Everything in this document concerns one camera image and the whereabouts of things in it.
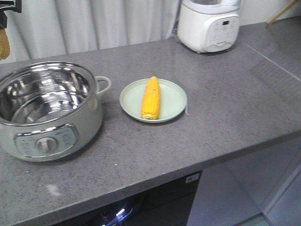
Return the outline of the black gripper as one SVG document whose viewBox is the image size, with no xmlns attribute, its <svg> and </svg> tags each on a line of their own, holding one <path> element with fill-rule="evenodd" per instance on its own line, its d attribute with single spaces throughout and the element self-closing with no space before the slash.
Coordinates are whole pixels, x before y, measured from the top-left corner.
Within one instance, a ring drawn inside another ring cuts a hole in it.
<svg viewBox="0 0 301 226">
<path fill-rule="evenodd" d="M 0 28 L 5 29 L 7 27 L 7 16 L 3 11 L 0 11 Z"/>
</svg>

